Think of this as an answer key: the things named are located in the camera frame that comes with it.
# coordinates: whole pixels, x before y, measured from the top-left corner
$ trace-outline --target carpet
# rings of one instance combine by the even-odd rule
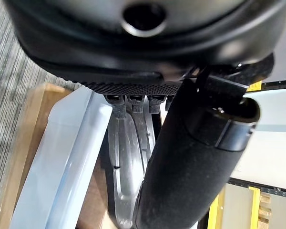
[[[43,82],[70,90],[79,87],[79,84],[67,82],[47,73],[25,55],[0,1],[0,187],[3,185],[12,154],[17,122],[27,91]]]

